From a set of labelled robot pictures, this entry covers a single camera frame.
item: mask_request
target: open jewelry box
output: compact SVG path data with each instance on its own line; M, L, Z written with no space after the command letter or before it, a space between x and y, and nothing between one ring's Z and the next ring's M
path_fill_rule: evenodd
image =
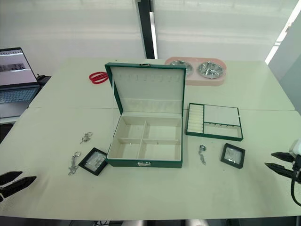
M108 63L105 68L121 114L107 162L181 168L185 67Z
M189 103L186 134L225 140L243 140L236 107Z

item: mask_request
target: metal keychain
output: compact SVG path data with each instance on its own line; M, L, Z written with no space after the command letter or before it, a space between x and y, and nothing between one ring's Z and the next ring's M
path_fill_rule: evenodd
M81 138L80 144L83 143L83 142L89 141L89 140L91 139L90 137L91 137L92 135L93 135L92 132L85 133L85 134L84 134L84 137Z
M202 161L202 163L204 164L204 165L206 165L206 162L205 162L205 158L204 158L204 156L203 156L203 152L204 151L206 151L206 146L205 145L200 145L199 146L199 151L198 151L198 154L201 156L201 161Z
M74 174L79 166L75 165L75 158L79 157L81 155L81 152L76 152L74 155L71 157L71 167L69 167L70 172L68 175L70 176L71 174Z

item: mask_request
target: laptop keyboard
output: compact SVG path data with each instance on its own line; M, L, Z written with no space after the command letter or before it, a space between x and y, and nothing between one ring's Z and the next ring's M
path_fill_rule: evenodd
M28 101L32 98L35 91L36 89L0 91L0 104Z

